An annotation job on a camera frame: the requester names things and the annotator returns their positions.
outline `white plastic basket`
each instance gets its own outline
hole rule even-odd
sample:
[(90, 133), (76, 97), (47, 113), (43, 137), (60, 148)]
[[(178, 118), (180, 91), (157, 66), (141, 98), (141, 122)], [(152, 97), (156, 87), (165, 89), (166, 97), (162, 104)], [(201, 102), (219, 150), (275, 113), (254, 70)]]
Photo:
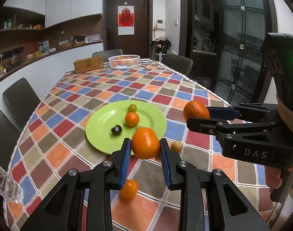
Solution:
[(138, 55), (117, 55), (108, 58), (110, 67), (112, 69), (128, 69), (136, 67), (139, 64), (139, 59), (140, 56)]

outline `plastic water bottle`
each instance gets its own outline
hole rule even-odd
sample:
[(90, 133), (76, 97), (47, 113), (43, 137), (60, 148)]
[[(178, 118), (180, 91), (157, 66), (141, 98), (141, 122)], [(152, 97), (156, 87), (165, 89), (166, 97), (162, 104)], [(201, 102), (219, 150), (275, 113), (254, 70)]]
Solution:
[(22, 203), (24, 199), (24, 191), (21, 186), (1, 166), (0, 195), (15, 203)]

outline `chinese character decoration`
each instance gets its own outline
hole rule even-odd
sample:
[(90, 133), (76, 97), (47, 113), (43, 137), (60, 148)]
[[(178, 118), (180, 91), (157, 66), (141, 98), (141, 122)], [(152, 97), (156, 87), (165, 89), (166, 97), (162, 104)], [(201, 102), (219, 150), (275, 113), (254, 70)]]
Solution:
[(130, 10), (126, 7), (125, 9), (122, 10), (121, 16), (119, 16), (119, 24), (122, 27), (128, 27), (132, 25), (134, 22), (134, 17), (130, 13)]

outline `metal screw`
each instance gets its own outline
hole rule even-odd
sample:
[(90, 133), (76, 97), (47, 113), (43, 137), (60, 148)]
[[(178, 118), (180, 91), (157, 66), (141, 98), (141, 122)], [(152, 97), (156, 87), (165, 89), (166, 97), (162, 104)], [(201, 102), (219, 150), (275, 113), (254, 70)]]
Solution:
[(220, 175), (222, 175), (222, 170), (216, 168), (216, 169), (214, 169), (214, 174), (217, 175), (217, 176), (220, 176)]
[(68, 174), (69, 174), (70, 176), (75, 176), (75, 175), (77, 174), (77, 170), (76, 170), (76, 169), (71, 169), (71, 170), (68, 172)]
[(178, 162), (178, 165), (181, 166), (181, 167), (187, 167), (188, 166), (188, 162), (186, 162), (186, 161), (179, 161)]
[(112, 161), (104, 161), (103, 162), (103, 165), (105, 166), (105, 167), (110, 167), (111, 165), (112, 165)]

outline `small brown fruit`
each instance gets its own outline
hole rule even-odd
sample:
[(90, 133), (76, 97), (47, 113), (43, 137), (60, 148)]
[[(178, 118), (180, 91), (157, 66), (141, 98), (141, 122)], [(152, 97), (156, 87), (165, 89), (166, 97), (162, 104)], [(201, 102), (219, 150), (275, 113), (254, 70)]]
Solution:
[(180, 153), (183, 149), (183, 143), (179, 142), (179, 141), (175, 141), (172, 143), (171, 145), (171, 150), (177, 153)]

